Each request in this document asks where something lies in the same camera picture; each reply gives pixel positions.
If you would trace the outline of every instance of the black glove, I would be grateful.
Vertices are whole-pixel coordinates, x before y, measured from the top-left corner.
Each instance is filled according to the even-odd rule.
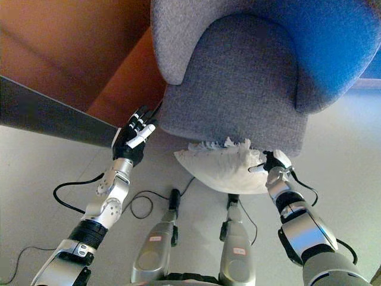
[[[145,142],[131,148],[126,145],[131,139],[138,135],[148,124],[155,124],[156,120],[151,119],[152,111],[147,111],[147,106],[139,108],[129,119],[127,124],[121,129],[118,137],[113,145],[113,160],[118,158],[126,158],[133,162],[133,165],[138,165],[143,159],[143,150]]]

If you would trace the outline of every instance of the gray chair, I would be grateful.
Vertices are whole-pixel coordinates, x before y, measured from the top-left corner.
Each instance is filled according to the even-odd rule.
[[[378,0],[153,0],[166,132],[297,156],[381,42]]]

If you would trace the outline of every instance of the black cable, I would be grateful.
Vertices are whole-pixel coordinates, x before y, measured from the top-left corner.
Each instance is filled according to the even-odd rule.
[[[193,177],[192,179],[190,179],[190,181],[188,182],[188,184],[185,186],[184,191],[182,192],[182,194],[180,194],[181,197],[182,197],[182,196],[185,194],[185,192],[189,189],[189,186],[191,185],[191,183],[193,182],[194,179],[195,179],[195,177]],[[167,197],[165,197],[165,196],[163,196],[163,195],[161,195],[161,194],[159,194],[159,193],[157,193],[157,192],[153,192],[153,191],[140,191],[140,192],[136,193],[136,194],[133,196],[133,198],[128,202],[128,204],[124,207],[124,209],[123,209],[123,211],[122,211],[122,214],[127,210],[128,207],[130,207],[131,213],[132,213],[132,215],[133,215],[136,219],[145,219],[146,217],[148,217],[148,216],[152,213],[152,211],[154,210],[154,202],[152,201],[151,198],[147,197],[146,195],[141,195],[141,194],[144,193],[144,192],[148,192],[148,193],[150,193],[150,194],[157,195],[158,197],[163,198],[163,199],[165,199],[165,200],[167,200],[167,201],[169,200],[169,198],[167,198]],[[144,215],[144,216],[138,216],[138,215],[133,211],[132,203],[133,203],[135,200],[137,200],[138,198],[145,198],[145,199],[148,200],[149,203],[150,203],[149,210],[148,210],[147,214]]]
[[[79,213],[85,213],[85,211],[81,210],[81,209],[78,209],[77,207],[73,207],[72,205],[70,204],[67,204],[65,203],[63,200],[61,200],[58,196],[57,196],[57,191],[64,187],[64,186],[72,186],[72,185],[86,185],[86,184],[90,184],[90,183],[94,183],[98,180],[100,180],[102,177],[103,177],[104,173],[101,173],[100,175],[98,175],[97,177],[95,177],[94,179],[92,180],[89,180],[89,181],[85,181],[85,182],[68,182],[68,183],[64,183],[64,184],[61,184],[61,185],[58,185],[54,191],[53,191],[53,196],[55,198],[56,201],[58,201],[60,204],[62,204],[64,207],[67,207],[69,209],[72,209],[72,210],[75,210],[76,212],[79,212]]]
[[[21,255],[27,250],[27,249],[30,249],[30,248],[34,248],[34,249],[38,249],[38,250],[46,250],[46,251],[52,251],[52,250],[55,250],[56,248],[41,248],[41,247],[37,247],[37,246],[27,246],[25,248],[22,249],[22,251],[18,254],[17,256],[17,261],[16,261],[16,267],[14,269],[14,272],[12,274],[12,277],[9,281],[7,282],[0,282],[0,285],[8,285],[10,283],[12,283],[13,279],[16,277],[17,275],[17,271],[18,271],[18,264],[20,263],[20,257]]]
[[[358,261],[358,257],[357,257],[356,251],[354,251],[354,249],[349,244],[345,243],[344,241],[339,240],[339,239],[336,239],[336,241],[339,244],[341,244],[342,246],[344,246],[346,249],[348,249],[352,253],[352,255],[353,255],[353,264],[356,265],[357,261]]]
[[[297,175],[296,175],[296,173],[295,173],[295,171],[291,171],[291,175],[292,175],[293,179],[296,180],[297,183],[299,183],[299,184],[302,185],[304,188],[307,188],[307,189],[309,189],[310,191],[312,191],[313,193],[315,193],[315,200],[314,200],[314,202],[313,202],[312,205],[311,205],[311,206],[315,206],[316,203],[317,203],[317,201],[318,201],[318,199],[319,199],[319,194],[317,193],[317,191],[316,191],[314,188],[312,188],[312,187],[310,187],[310,186],[308,186],[308,185],[302,183],[301,181],[299,181],[299,180],[298,180],[298,177],[297,177]]]
[[[180,195],[180,197],[182,197],[183,195],[185,195],[185,192],[188,190],[189,186],[191,185],[191,183],[193,182],[193,180],[196,179],[196,177],[193,177],[192,179],[190,179],[189,183],[187,184],[187,186],[185,187],[183,193]]]
[[[255,236],[254,236],[254,239],[251,243],[251,246],[254,244],[254,242],[257,240],[257,235],[258,235],[258,226],[257,224],[251,219],[250,215],[248,214],[248,212],[246,211],[246,209],[243,207],[243,204],[241,203],[241,200],[238,199],[238,202],[239,204],[241,205],[241,208],[242,210],[245,212],[246,216],[248,217],[248,219],[250,220],[250,222],[255,226]]]

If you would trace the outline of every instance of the red label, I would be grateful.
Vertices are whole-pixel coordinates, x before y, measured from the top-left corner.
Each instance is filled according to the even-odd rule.
[[[233,253],[238,255],[246,255],[246,250],[240,247],[233,247]]]
[[[158,237],[150,237],[149,241],[161,241],[161,236]]]

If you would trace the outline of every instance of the chair seat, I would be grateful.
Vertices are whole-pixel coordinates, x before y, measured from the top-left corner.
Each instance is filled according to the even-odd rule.
[[[295,110],[293,42],[253,15],[221,18],[204,32],[181,85],[168,85],[160,113],[166,132],[200,141],[248,138],[258,150],[297,156],[307,115]]]

